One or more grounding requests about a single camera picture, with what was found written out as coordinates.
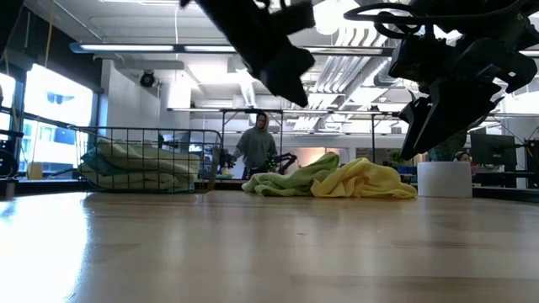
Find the fluorescent light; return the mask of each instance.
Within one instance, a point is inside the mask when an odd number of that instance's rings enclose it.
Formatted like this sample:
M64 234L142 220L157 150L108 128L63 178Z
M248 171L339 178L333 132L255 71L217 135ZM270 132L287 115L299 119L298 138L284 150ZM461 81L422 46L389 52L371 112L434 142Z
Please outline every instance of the fluorescent light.
M357 110L357 111L346 111L346 110L337 110L335 114L382 114L382 112L371 112L367 110Z
M285 109L285 114L329 114L329 110L302 110L302 109Z
M208 52L208 53L236 53L236 50L229 45L186 45L186 52Z
M539 57L539 50L521 50L520 53L524 56Z
M138 44L79 44L71 43L75 53L194 53L194 54L236 54L230 45L138 45ZM387 56L392 55L391 47L371 46L304 46L314 56Z
M190 112L190 113L195 113L195 112L215 113L215 112L221 111L220 109L168 109L168 110L179 111L179 112Z
M174 51L172 45L81 45L85 51L112 51L112 52L164 52Z
M382 54L382 48L371 47L348 47L348 46L330 46L330 47L306 47L306 50L315 55L327 56L379 56Z
M102 3L137 3L142 5L179 5L178 0L99 0Z

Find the person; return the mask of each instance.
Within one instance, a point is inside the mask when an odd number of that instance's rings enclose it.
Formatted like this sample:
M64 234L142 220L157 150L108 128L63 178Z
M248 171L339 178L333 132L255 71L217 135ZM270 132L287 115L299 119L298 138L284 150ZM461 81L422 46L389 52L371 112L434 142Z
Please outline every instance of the person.
M265 113L256 115L256 125L245 131L236 145L233 156L243 156L242 179L249 179L255 173L267 173L265 163L268 157L277 156L277 147L273 136L268 132L268 116Z
M470 162L470 154L465 151L459 151L455 155L455 160L458 162Z

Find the yellow towel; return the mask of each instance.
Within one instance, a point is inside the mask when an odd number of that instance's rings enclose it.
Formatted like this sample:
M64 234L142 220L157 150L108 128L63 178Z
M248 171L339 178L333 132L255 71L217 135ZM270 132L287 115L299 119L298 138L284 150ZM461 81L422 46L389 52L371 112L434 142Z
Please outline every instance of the yellow towel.
M330 173L324 180L314 179L311 192L315 197L411 199L417 190L401 183L396 170L357 159Z

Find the white container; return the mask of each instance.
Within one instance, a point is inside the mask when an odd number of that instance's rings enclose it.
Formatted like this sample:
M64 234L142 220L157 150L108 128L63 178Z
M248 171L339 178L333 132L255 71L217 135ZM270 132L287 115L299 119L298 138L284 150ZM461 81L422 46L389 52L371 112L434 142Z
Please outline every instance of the white container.
M472 169L469 162L421 162L418 165L421 197L471 198Z

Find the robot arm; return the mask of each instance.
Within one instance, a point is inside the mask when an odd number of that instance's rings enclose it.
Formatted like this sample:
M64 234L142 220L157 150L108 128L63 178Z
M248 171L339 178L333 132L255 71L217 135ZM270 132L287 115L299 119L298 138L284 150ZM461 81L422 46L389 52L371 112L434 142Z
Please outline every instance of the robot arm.
M305 107L307 96L300 76L314 65L308 50L297 48L287 35L315 25L310 1L290 7L280 1L281 10L259 8L253 0L195 0L208 18L227 37L243 58L248 72L277 96ZM181 0L186 6L190 0Z
M413 16L358 14L384 8ZM491 98L501 89L495 78L507 83L507 93L533 79L536 64L520 51L539 43L527 17L538 10L537 0L413 0L410 5L376 3L344 15L372 21L382 35L402 40L393 52L389 75L418 82L421 93L429 95L410 102L399 115L409 123L404 159L430 150L494 109ZM399 32L383 24L395 24ZM436 39L435 25L445 32L458 30L462 37L455 46L448 45ZM416 35L422 26L424 34Z

